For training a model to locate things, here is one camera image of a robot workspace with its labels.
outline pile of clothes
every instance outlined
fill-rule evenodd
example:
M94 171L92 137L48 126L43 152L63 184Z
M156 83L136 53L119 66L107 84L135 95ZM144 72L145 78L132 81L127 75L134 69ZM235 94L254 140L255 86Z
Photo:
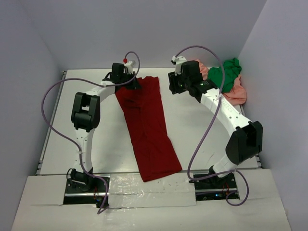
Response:
M204 64L197 59L200 66L200 72L202 73L203 79L212 80L219 88L222 82L222 71L221 67L212 67L208 69ZM240 62L237 58L226 60L223 63L225 69L225 83L222 88L222 93L226 99L233 105L240 105L246 102L247 93L245 88L241 86L241 75L242 70Z

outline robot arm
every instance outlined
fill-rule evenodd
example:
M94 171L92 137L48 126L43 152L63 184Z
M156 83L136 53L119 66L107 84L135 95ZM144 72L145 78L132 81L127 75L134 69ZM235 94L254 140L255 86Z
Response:
M95 87L85 93L78 92L75 95L71 121L74 124L76 141L82 149L83 166L91 174L93 173L91 160L92 138L101 118L100 103L108 96L116 93L121 87L131 90L141 88L136 78L123 86L115 85L125 83L134 77L134 65L134 61L125 64L114 63L112 71L108 73L110 77L106 77L100 83L102 86L111 86ZM71 172L71 182L85 185L86 189L93 187L91 178L81 168L78 155L76 155L74 168Z
M258 121L251 122L239 113L223 95L219 95L218 87L211 80L203 80L197 61L185 60L182 56L173 56L172 63L176 65L176 71L168 74L169 89L173 94L188 91L212 113L216 111L221 98L217 118L227 130L230 140L225 155L210 168L210 173L236 169L240 163L262 151L262 125Z

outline white surface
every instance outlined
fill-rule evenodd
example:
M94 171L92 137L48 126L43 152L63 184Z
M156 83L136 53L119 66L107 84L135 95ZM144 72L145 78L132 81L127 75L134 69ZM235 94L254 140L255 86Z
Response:
M109 193L188 193L194 192L194 184L189 183L186 173L176 173L157 180L143 182L140 174L112 174Z
M260 199L278 197L275 181L269 169L241 170L249 185L248 199ZM246 184L238 173L234 173L239 196L244 199L246 196Z
M260 158L294 231L308 227L307 9L307 0L268 0L239 56L244 109L264 127Z
M22 203L26 203L30 206L62 205L65 185L66 177L61 175L28 177L24 188L23 197L32 199L21 201L21 206L23 205Z
M45 90L60 69L18 0L0 0L0 230L11 230L26 179L36 172L47 125ZM50 118L56 92L46 100Z
M194 184L186 173L143 182L140 174L112 174L110 208L176 207L196 205Z
M194 44L222 59L241 52L266 0L20 0L52 54L67 69L110 68L126 52L142 67L171 67ZM201 49L186 58L217 64Z
M55 176L50 177L59 182ZM65 184L58 187L64 190ZM108 209L96 215L94 205L32 205L42 192L40 181L27 182L13 231L290 231L277 197L248 200L240 207L232 207L222 200L197 202L196 206L188 207ZM61 190L50 188L45 196L52 193Z
M66 78L86 78L99 83L110 69L69 70ZM168 136L183 169L203 136L213 114L187 92L172 95L169 90L168 73L174 68L141 69L139 77L159 76ZM86 92L92 85L80 81L64 83L53 126L68 137L76 137L70 120L76 92ZM229 140L223 125L215 121L204 141L192 169L209 169L224 154ZM74 144L51 132L47 143L41 174L65 174L74 165L77 150ZM93 136L92 163L94 172L138 172L124 114L115 95L101 103L101 121ZM251 158L239 168L257 167Z
M195 192L144 192L139 194L110 194L110 208L183 207L196 205Z

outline red cloth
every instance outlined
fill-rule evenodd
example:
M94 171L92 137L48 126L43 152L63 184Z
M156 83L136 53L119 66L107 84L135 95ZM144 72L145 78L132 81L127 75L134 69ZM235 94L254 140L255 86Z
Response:
M158 77L138 79L142 89L121 88L115 95L124 112L139 172L144 182L182 170L167 136Z

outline white wall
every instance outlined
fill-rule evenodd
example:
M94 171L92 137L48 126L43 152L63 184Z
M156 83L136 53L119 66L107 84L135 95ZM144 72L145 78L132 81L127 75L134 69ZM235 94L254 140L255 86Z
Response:
M261 160L293 231L308 227L307 9L307 0L268 0L239 56L245 111L264 126Z
M60 70L20 2L0 0L0 230L11 230L26 178L38 166L47 127L40 101ZM47 101L51 114L55 94Z
M62 69L110 68L130 50L142 67L203 44L237 57L266 0L20 0ZM208 65L210 54L195 50Z

